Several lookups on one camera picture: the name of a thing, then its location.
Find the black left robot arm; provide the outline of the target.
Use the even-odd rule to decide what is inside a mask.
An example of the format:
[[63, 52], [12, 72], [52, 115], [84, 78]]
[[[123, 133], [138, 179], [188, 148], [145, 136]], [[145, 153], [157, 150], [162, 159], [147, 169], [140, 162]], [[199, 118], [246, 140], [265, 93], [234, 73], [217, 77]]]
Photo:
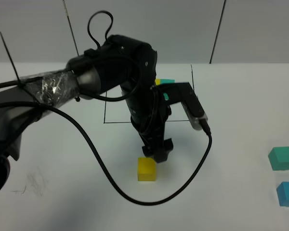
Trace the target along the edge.
[[114, 35], [97, 49], [68, 61], [62, 70], [0, 83], [0, 190], [10, 173], [8, 157], [19, 159], [21, 135], [32, 123], [75, 99], [108, 101], [104, 93], [120, 86], [131, 123], [139, 133], [146, 157], [168, 159], [171, 139], [164, 139], [171, 109], [155, 84], [158, 54], [148, 43]]

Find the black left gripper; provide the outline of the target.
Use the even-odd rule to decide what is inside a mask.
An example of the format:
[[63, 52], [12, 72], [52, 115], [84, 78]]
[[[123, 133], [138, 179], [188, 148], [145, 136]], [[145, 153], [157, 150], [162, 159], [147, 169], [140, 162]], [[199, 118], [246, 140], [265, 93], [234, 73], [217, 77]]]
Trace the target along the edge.
[[167, 161], [173, 150], [172, 139], [164, 139], [165, 123], [171, 115], [163, 107], [154, 107], [152, 112], [145, 112], [139, 107], [131, 107], [131, 123], [140, 135], [144, 145], [143, 153], [147, 158], [155, 158], [157, 163]]

